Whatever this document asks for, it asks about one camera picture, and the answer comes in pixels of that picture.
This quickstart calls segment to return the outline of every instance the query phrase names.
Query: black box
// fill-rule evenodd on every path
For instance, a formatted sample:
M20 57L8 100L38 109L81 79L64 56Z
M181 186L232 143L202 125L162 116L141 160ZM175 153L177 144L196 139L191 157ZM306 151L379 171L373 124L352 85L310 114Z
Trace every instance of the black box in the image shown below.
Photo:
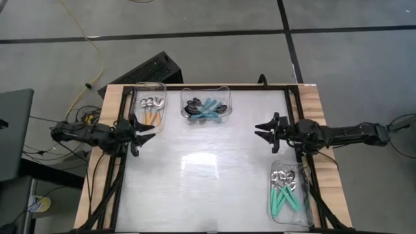
M111 84L136 84L138 82L160 82L165 84L183 84L181 68L164 52L117 78ZM107 85L97 92L104 98Z

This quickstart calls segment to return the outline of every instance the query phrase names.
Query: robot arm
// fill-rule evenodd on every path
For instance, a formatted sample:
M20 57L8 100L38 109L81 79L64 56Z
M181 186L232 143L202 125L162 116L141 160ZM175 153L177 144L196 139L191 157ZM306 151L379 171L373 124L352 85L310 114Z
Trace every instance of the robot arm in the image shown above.
M303 147L304 151L318 153L323 147L341 146L347 144L364 143L371 146L385 146L389 143L387 128L378 123L361 123L351 127L321 126L313 120L299 120L289 125L286 117L280 117L275 112L268 123L255 126L264 131L255 134L273 144L273 153L279 150L280 140L286 140L288 145Z
M142 147L155 134L138 136L136 131L142 132L153 128L154 126L138 123L136 117L132 115L130 121L121 119L114 123L114 127L102 123L90 125L86 122L59 122L52 128L51 137L57 142L75 140L90 146L98 146L103 153L115 157L120 156L122 153L120 148L123 145L131 142L131 153L137 157L137 147Z

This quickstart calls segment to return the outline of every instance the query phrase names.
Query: utensil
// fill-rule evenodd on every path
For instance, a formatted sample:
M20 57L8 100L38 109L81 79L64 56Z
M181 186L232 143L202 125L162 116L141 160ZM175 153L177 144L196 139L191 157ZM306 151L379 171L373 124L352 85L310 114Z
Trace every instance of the utensil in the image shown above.
M155 97L155 100L153 101L153 106L156 108L156 113L155 113L155 116L152 118L150 125L153 124L156 118L157 118L157 125L159 125L162 122L161 114L159 113L159 111L163 109L164 107L164 98L159 99L158 97Z
M277 184L279 182L279 174L277 171L273 171L272 174L270 175L270 180L271 180L271 191L270 191L270 206L271 206L271 210L272 210L272 216L277 216L277 205L275 204L276 202L276 193L277 191Z
M207 98L205 103L203 104L203 107L200 109L201 114L194 114L191 116L191 118L200 118L202 116L205 116L207 118L212 117L218 117L218 113L210 110L210 108L216 104L216 100L211 101L211 98Z
M146 117L147 117L147 115L146 115L146 107L147 107L146 98L140 100L140 107L142 107L144 109L142 123L147 123L147 120L146 120Z
M201 100L199 100L198 98L196 98L196 97L194 97L193 99L192 99L192 101L195 103L195 105L197 105L197 106L200 106L200 105L202 105L202 101Z
M287 185L287 192L289 193L289 195L291 196L292 200L297 204L298 208L300 209L300 203L298 201L298 199L296 198L296 196L293 194L292 190L289 188L289 184L291 184L291 182L294 181L296 174L294 173L294 171L290 170L286 173L286 180L284 181L285 184Z
M146 119L151 119L151 108L153 107L153 98L151 97L149 97L147 100L146 100L146 106L148 107L148 109L149 109L149 111L150 111L150 114L149 115L146 115Z
M288 185L286 185L286 189L288 191L290 191L290 194L293 195L293 191L295 190L296 186L297 186L297 183L295 181L292 181ZM295 203L297 203L297 206L300 209L300 205L299 205L298 201L295 200L296 197L291 196L291 198L294 200ZM275 202L276 208L274 210L275 210L276 214L279 214L280 213L281 209L283 208L283 205L285 205L285 202L286 202L286 198L285 197L282 197L282 199L280 200L280 202L278 202L277 204Z
M227 105L221 105L221 106L215 108L214 111L219 113L219 114L222 114L227 110L227 108L228 108Z
M279 178L277 185L280 188L280 193L274 200L275 207L272 208L272 215L277 216L280 213L280 210L286 200L290 203L295 211L299 211L300 203L293 194L293 190L296 188L296 185L292 184L293 190L291 187L289 187L296 174L293 171L285 173L283 170L277 171L277 174Z

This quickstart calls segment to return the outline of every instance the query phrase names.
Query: yellow cable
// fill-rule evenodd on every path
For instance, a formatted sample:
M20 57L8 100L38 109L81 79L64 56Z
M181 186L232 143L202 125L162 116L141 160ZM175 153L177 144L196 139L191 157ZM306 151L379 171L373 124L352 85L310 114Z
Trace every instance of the yellow cable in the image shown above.
M77 24L77 26L78 26L80 32L83 34L85 40L87 42L89 42L92 46L94 46L94 48L98 52L98 57L99 57L99 59L101 61L101 71L99 71L99 74L94 79L92 79L89 82L92 85L92 84L94 84L101 77L101 75L103 75L103 70L104 70L104 59L103 59L103 55L101 54L101 51L98 49L98 47L93 42L91 42L88 39L88 37L85 35L85 32L83 31L83 28L79 25L77 19L72 14L71 10L66 6L65 2L63 0L58 0L58 2L65 8L66 12L72 17L73 21ZM68 115L70 114L71 110L73 109L73 107L75 106L75 104L77 104L77 102L79 101L79 99L81 98L81 96L85 93L86 89L87 89L87 87L85 87L83 89L83 91L81 91L79 93L79 95L75 98L75 100L73 101L73 103L70 105L70 108L68 109L68 111L67 111L67 113L65 115L65 119L68 117Z

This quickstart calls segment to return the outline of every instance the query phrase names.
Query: white table surface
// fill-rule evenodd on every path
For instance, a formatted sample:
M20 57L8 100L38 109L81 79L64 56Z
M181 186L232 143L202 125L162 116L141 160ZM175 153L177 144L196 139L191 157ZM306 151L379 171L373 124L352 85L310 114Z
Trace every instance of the white table surface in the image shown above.
M180 91L168 91L164 129L128 155L117 231L305 231L270 217L270 168L295 163L281 141L278 154L254 134L274 112L287 116L280 90L231 91L233 113L224 123L189 125Z

